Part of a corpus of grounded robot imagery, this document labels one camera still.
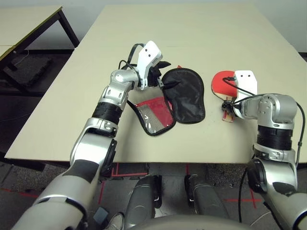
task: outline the black table leg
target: black table leg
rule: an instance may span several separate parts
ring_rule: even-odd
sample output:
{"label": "black table leg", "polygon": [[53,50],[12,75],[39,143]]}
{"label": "black table leg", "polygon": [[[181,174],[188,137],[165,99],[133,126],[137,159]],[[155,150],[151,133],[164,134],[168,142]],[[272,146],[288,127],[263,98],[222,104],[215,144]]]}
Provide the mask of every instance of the black table leg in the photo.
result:
{"label": "black table leg", "polygon": [[69,22],[67,21],[64,13],[62,10],[60,10],[58,12],[59,14],[59,23],[61,24],[61,26],[63,27],[63,29],[65,30],[67,36],[69,37],[69,39],[71,40],[71,42],[73,43],[73,45],[75,47],[77,47],[79,45],[79,39],[77,38],[76,34],[74,33],[74,31],[71,28],[71,25],[69,24]]}

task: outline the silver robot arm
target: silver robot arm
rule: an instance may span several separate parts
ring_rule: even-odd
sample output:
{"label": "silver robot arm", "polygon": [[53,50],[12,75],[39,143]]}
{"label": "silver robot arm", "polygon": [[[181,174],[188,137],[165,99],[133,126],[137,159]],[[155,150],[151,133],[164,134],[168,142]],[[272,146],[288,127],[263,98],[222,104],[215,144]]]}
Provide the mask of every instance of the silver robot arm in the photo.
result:
{"label": "silver robot arm", "polygon": [[111,166],[115,155],[117,142],[113,138],[128,92],[148,88],[148,71],[161,59],[159,48],[149,41],[139,53],[136,69],[112,72],[110,84],[71,151],[70,168],[47,186],[15,224],[14,230],[73,230],[80,224],[87,225],[87,210],[99,175]]}
{"label": "silver robot arm", "polygon": [[266,94],[235,105],[243,119],[258,120],[255,158],[248,163],[248,184],[260,193],[283,230],[307,229],[307,194],[297,192],[291,136],[297,111],[287,95]]}

